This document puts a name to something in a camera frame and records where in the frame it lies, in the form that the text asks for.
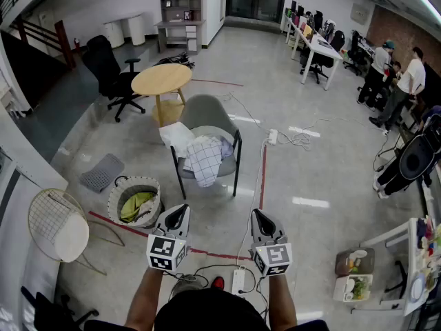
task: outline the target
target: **plaid cloth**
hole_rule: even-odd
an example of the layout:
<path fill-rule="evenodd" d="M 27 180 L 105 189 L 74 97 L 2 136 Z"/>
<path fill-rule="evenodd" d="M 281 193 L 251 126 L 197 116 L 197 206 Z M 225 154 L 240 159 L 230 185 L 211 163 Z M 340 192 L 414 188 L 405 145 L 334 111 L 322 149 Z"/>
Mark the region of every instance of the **plaid cloth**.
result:
<path fill-rule="evenodd" d="M 222 163 L 222 141 L 216 137 L 198 137 L 187 147 L 184 170 L 194 173 L 202 188 L 213 185 Z"/>

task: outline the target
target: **laundry basket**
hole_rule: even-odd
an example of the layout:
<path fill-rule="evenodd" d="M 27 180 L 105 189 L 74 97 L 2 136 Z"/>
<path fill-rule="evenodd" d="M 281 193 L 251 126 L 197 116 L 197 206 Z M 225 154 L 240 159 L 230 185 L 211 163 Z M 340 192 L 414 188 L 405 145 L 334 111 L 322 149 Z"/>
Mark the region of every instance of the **laundry basket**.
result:
<path fill-rule="evenodd" d="M 155 192 L 156 197 L 150 212 L 132 222 L 121 220 L 121 209 L 130 197 L 138 192 Z M 149 177 L 118 177 L 115 179 L 115 186 L 110 192 L 107 203 L 107 212 L 109 218 L 119 225 L 128 225 L 129 227 L 148 227 L 156 222 L 161 213 L 161 189 L 157 180 Z"/>

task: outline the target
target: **round wooden table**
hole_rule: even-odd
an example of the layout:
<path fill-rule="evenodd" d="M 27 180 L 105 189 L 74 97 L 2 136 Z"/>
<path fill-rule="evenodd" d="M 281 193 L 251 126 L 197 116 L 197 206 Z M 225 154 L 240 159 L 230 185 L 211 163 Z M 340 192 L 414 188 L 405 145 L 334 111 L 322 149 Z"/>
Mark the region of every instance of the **round wooden table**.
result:
<path fill-rule="evenodd" d="M 132 81 L 133 92 L 142 96 L 156 96 L 152 116 L 162 128 L 164 122 L 176 122 L 181 116 L 185 99 L 181 87 L 192 78 L 192 71 L 184 65 L 166 63 L 140 72 Z M 161 101 L 161 95 L 178 90 L 181 101 Z"/>

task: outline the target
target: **black hair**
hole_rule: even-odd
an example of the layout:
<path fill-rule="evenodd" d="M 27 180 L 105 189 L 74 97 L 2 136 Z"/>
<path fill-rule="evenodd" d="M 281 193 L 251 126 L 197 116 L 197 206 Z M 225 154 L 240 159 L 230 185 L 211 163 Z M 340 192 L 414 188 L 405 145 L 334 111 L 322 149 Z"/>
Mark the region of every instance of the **black hair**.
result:
<path fill-rule="evenodd" d="M 422 59 L 422 56 L 423 56 L 424 54 L 422 53 L 422 50 L 419 49 L 419 47 L 415 47 L 415 48 L 413 49 L 413 51 L 418 55 L 418 57 L 419 57 L 420 59 Z"/>

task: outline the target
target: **yellow cloth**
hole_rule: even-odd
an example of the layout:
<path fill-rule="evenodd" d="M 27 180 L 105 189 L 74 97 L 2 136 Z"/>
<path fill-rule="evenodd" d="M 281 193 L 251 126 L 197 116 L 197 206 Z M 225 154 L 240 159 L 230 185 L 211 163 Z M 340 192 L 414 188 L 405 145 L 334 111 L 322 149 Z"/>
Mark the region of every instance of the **yellow cloth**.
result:
<path fill-rule="evenodd" d="M 305 37 L 308 37 L 308 34 L 312 32 L 311 27 L 309 27 L 308 25 L 305 26 L 305 29 L 303 30 L 303 35 Z"/>
<path fill-rule="evenodd" d="M 155 196 L 153 192 L 138 192 L 138 194 L 130 197 L 121 209 L 121 220 L 124 222 L 132 222 L 138 215 L 140 206 Z"/>

